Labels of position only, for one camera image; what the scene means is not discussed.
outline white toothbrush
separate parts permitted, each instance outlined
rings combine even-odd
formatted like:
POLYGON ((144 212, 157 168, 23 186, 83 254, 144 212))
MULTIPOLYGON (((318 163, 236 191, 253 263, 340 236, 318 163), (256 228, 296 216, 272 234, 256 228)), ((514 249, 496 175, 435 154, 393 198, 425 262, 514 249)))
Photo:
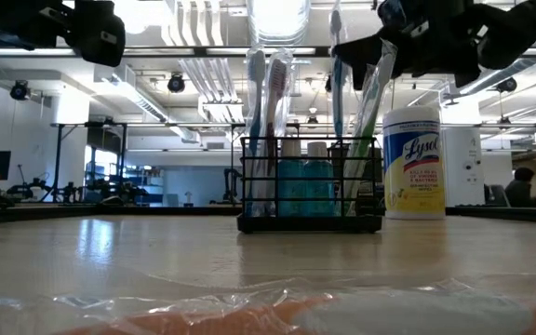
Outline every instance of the white toothbrush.
MULTIPOLYGON (((252 157, 255 157, 258 152, 258 137, 260 136, 261 127, 261 89, 264 85, 264 78, 266 77, 266 58, 264 52, 258 50, 250 58, 248 63, 248 78, 250 81, 256 84, 256 101, 253 107, 253 118, 251 119, 251 127, 249 128, 249 153, 252 157)), ((258 165, 256 161, 251 162, 251 168, 246 170, 246 177, 249 178, 252 175, 252 171, 256 170, 258 165)), ((252 181, 246 184, 246 194, 252 197, 252 181)))
MULTIPOLYGON (((268 159, 261 161, 261 164, 259 164, 258 173, 255 175, 271 178, 275 177, 274 169, 276 164, 276 142, 274 140, 276 107, 278 106, 278 102, 285 95, 285 88, 287 86, 288 78, 288 66, 280 59, 273 59, 268 74, 269 77, 266 83, 266 108, 265 114, 263 115, 265 119, 262 123, 264 126, 264 136, 267 140, 263 141, 261 150, 261 156, 268 157, 268 159)), ((260 186, 260 190, 258 190, 257 194, 261 198, 273 198, 275 196, 274 182, 267 181, 261 183, 260 186)), ((263 210, 265 214, 271 214, 271 204, 271 201, 264 202, 263 210)))
MULTIPOLYGON (((275 59, 272 62, 270 68, 270 77, 268 78, 268 101, 266 102, 266 137, 272 138, 275 136, 275 115, 278 102, 283 99, 285 95, 285 88, 287 86, 288 68, 287 65, 279 60, 275 59)), ((266 173, 268 176, 272 173, 272 168, 275 165, 275 141, 268 140, 268 145, 264 148, 268 149, 267 155, 271 157, 268 161, 268 168, 266 173)))

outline toothbrush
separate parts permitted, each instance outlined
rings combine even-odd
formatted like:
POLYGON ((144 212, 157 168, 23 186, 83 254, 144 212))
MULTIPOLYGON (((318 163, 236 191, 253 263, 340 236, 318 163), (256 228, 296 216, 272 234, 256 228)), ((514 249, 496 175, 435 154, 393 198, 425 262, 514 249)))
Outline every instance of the toothbrush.
MULTIPOLYGON (((248 63, 248 76, 249 80, 256 84, 256 101, 253 106, 254 113, 249 129, 249 153, 252 157, 255 157, 258 151, 258 137, 260 136, 261 127, 261 88, 263 87, 264 77, 266 76, 266 58, 263 51, 258 50, 251 56, 250 62, 248 63)), ((250 175, 252 171, 255 171, 255 166, 255 161, 251 161, 252 169, 248 169, 250 175)), ((251 182, 248 182, 246 186, 246 194, 248 197, 252 197, 251 182)))
MULTIPOLYGON (((273 59, 271 62, 269 77, 266 83, 266 108, 265 108, 265 117, 263 124, 264 136, 266 140, 263 142, 262 146, 262 156, 268 157, 267 161, 262 160, 258 166, 256 176, 265 176, 273 177, 273 169, 275 168, 276 159, 275 159, 275 141, 273 137, 275 136, 275 115, 278 102, 285 95, 285 88, 287 86, 288 78, 288 66, 280 59, 273 59)), ((264 182, 260 184, 260 189, 258 194, 262 198, 273 197, 275 192, 275 185, 273 182, 264 182)), ((270 202, 265 202, 263 207, 264 213, 270 215, 270 202)))
MULTIPOLYGON (((376 120, 378 119, 378 111, 382 100, 384 87, 390 81, 393 67, 396 59, 396 47, 389 42, 382 40, 382 57, 378 62, 373 75, 365 78, 363 84, 363 98, 359 110, 357 111, 357 119, 355 122, 355 137, 361 137, 361 140, 356 140, 352 143, 347 157, 368 157, 369 140, 375 131, 376 120)), ((366 161, 352 160, 344 167, 344 178, 358 178, 363 174, 366 161)), ((359 190, 360 181, 344 181, 344 192, 342 196, 345 198, 355 197, 359 190)), ((351 202, 347 211, 348 216, 354 216, 355 202, 351 202)))
MULTIPOLYGON (((333 39, 332 47, 341 42, 342 20, 341 12, 336 9, 330 15, 330 35, 333 39)), ((342 63, 342 60, 334 56, 332 64, 332 114, 334 119, 334 132, 336 137, 342 137, 342 87, 346 79, 347 68, 342 63)))
MULTIPOLYGON (((275 136, 275 115, 278 102, 283 99, 285 95, 285 88, 287 86, 287 65, 279 60, 273 60, 272 67, 270 68, 270 77, 268 78, 268 101, 266 102, 266 137, 273 138, 275 136)), ((268 145, 264 148, 268 149, 267 156, 271 157, 268 160, 268 168, 266 169, 267 176, 270 176, 272 169, 275 165, 275 145, 272 140, 268 140, 268 145)))

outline teal bottle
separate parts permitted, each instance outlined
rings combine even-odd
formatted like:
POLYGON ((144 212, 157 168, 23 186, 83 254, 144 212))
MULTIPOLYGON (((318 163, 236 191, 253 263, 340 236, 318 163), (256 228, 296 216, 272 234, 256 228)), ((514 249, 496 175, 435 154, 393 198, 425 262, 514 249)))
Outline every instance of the teal bottle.
POLYGON ((320 157, 323 160, 309 160, 304 167, 307 178, 328 178, 327 181, 307 181, 305 196, 311 198, 327 198, 324 201, 309 200, 303 203, 303 216, 329 217, 334 216, 334 170, 328 159, 328 149, 324 142, 312 142, 307 145, 308 157, 320 157))
MULTIPOLYGON (((282 157, 302 156, 302 145, 299 140, 282 140, 282 157)), ((278 163, 278 198, 305 198, 305 181, 282 181, 282 179, 302 179, 303 162, 283 159, 278 163)), ((299 217, 303 215, 302 201, 279 201, 279 217, 299 217)))

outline person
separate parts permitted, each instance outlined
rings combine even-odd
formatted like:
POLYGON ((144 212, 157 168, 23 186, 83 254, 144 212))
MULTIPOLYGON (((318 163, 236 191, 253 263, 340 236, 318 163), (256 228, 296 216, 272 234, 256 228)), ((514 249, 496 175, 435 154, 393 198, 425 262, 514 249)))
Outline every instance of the person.
POLYGON ((506 197, 514 208, 534 208, 534 200, 530 197, 530 181, 535 172, 528 167, 519 167, 514 172, 514 180, 506 187, 506 197))

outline table surface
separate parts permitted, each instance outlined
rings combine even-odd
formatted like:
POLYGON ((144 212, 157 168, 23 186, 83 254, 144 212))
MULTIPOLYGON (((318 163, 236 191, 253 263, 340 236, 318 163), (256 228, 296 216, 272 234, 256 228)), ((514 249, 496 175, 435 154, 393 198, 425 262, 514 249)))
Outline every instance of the table surface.
POLYGON ((0 299, 184 299, 260 283, 464 283, 536 299, 536 223, 390 221, 378 234, 240 234, 229 217, 0 224, 0 299))

